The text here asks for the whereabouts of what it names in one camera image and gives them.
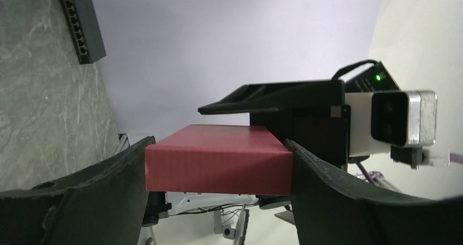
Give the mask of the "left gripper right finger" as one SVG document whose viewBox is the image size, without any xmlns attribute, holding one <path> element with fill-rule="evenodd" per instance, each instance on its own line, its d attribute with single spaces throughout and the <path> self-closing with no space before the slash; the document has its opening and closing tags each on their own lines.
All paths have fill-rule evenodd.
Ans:
<svg viewBox="0 0 463 245">
<path fill-rule="evenodd" d="M 290 200 L 300 244 L 462 244 L 462 197 L 430 200 L 361 179 L 296 142 Z"/>
</svg>

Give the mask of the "black ridged tray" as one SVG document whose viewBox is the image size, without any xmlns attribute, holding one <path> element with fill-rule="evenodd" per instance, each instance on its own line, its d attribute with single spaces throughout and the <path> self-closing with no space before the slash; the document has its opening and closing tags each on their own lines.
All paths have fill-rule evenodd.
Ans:
<svg viewBox="0 0 463 245">
<path fill-rule="evenodd" d="M 59 0 L 80 64 L 93 64 L 106 56 L 93 0 Z"/>
</svg>

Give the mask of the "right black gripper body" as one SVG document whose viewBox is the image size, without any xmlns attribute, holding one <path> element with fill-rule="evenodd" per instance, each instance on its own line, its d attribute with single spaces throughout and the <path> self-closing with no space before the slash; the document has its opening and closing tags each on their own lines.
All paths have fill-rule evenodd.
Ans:
<svg viewBox="0 0 463 245">
<path fill-rule="evenodd" d="M 250 125 L 265 127 L 280 142 L 292 140 L 342 170 L 348 164 L 350 120 L 348 105 L 250 114 Z"/>
</svg>

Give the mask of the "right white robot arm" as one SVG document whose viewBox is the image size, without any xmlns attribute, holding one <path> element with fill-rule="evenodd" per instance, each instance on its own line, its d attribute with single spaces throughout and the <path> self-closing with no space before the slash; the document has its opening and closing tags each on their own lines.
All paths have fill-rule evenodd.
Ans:
<svg viewBox="0 0 463 245">
<path fill-rule="evenodd" d="M 248 113 L 251 126 L 346 170 L 348 164 L 389 152 L 389 145 L 371 137 L 371 93 L 398 89 L 382 62 L 367 59 L 339 69 L 330 80 L 242 85 L 198 111 Z"/>
</svg>

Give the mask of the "red paper box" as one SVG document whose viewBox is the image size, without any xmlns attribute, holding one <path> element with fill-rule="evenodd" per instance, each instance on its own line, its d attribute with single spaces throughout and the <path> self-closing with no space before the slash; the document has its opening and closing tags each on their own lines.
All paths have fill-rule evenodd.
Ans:
<svg viewBox="0 0 463 245">
<path fill-rule="evenodd" d="M 293 154 L 261 126 L 189 125 L 145 148 L 152 192 L 290 194 Z"/>
</svg>

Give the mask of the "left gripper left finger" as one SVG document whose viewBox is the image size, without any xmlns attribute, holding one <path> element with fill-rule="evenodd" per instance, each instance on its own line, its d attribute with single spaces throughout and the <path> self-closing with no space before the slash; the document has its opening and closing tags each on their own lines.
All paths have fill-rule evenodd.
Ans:
<svg viewBox="0 0 463 245">
<path fill-rule="evenodd" d="M 137 244 L 149 193 L 148 136 L 28 190 L 1 192 L 1 244 Z"/>
</svg>

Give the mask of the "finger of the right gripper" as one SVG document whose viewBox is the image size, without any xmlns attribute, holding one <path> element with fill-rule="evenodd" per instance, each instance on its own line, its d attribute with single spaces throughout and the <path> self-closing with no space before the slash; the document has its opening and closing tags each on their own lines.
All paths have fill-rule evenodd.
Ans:
<svg viewBox="0 0 463 245">
<path fill-rule="evenodd" d="M 293 81 L 242 85 L 221 100 L 201 106 L 202 115 L 274 112 L 345 102 L 342 80 Z"/>
</svg>

